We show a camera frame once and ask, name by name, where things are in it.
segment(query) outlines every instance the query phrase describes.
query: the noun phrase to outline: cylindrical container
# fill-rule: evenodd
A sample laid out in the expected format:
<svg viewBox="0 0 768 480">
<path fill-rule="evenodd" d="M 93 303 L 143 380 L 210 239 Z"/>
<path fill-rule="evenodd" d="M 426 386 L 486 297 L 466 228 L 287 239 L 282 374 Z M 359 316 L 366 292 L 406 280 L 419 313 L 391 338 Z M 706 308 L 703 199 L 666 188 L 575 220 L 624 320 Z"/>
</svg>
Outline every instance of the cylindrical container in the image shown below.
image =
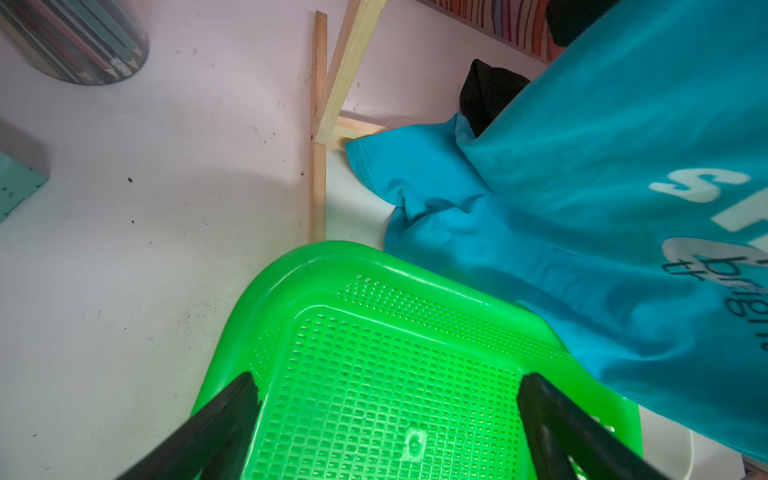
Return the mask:
<svg viewBox="0 0 768 480">
<path fill-rule="evenodd" d="M 124 0 L 0 0 L 0 31 L 33 67 L 74 84 L 124 80 L 149 53 Z"/>
</svg>

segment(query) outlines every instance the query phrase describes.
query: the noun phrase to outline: wooden slat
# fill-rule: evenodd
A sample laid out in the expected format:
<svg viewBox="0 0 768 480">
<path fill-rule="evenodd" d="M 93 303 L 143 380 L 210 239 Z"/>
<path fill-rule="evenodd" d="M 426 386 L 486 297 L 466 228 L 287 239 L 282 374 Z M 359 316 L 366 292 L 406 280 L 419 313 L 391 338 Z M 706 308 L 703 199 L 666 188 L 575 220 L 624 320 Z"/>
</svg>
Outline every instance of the wooden slat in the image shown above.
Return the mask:
<svg viewBox="0 0 768 480">
<path fill-rule="evenodd" d="M 321 144 L 325 144 L 333 133 L 384 4 L 386 0 L 349 0 L 328 71 L 329 85 L 314 121 L 315 139 Z"/>
<path fill-rule="evenodd" d="M 312 49 L 312 123 L 321 105 L 326 87 L 328 62 L 328 16 L 315 13 L 315 34 Z M 310 130 L 310 243 L 326 239 L 326 146 L 317 141 L 315 129 Z"/>
<path fill-rule="evenodd" d="M 336 119 L 331 136 L 326 145 L 333 148 L 344 149 L 346 142 L 369 135 L 379 134 L 386 130 L 381 125 L 371 124 L 367 121 L 356 120 L 342 115 Z"/>
</svg>

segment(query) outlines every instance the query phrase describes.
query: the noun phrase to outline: blue cloth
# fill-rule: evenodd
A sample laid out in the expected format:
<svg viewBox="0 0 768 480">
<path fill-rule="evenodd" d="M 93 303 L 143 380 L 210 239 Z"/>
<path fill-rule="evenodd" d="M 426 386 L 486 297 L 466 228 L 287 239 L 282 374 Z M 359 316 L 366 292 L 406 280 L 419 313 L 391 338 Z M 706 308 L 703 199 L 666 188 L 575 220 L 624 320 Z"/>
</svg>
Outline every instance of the blue cloth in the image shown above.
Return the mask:
<svg viewBox="0 0 768 480">
<path fill-rule="evenodd" d="M 768 2 L 623 0 L 475 138 L 347 144 L 386 251 L 536 312 L 596 379 L 768 460 Z"/>
</svg>

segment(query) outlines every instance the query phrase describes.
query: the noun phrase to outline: teal box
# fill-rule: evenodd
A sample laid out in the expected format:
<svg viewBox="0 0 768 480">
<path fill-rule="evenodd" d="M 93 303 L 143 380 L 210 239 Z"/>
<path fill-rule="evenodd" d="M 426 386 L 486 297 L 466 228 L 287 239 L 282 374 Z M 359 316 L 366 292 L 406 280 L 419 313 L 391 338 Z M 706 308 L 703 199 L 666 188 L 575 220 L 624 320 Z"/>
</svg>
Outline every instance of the teal box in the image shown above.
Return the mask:
<svg viewBox="0 0 768 480">
<path fill-rule="evenodd" d="M 44 174 L 0 152 L 0 223 L 47 180 Z"/>
</svg>

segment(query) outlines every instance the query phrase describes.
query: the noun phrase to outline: colorful striped object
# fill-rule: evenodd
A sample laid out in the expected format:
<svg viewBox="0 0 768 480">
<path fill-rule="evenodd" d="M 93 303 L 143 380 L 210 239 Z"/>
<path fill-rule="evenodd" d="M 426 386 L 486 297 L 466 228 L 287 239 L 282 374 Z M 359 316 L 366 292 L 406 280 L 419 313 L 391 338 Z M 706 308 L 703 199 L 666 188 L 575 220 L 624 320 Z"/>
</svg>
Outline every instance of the colorful striped object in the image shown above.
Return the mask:
<svg viewBox="0 0 768 480">
<path fill-rule="evenodd" d="M 485 33 L 552 61 L 561 48 L 549 35 L 548 0 L 419 0 L 443 7 Z"/>
<path fill-rule="evenodd" d="M 74 84 L 124 80 L 149 52 L 121 0 L 0 0 L 0 31 L 33 67 Z"/>
</svg>

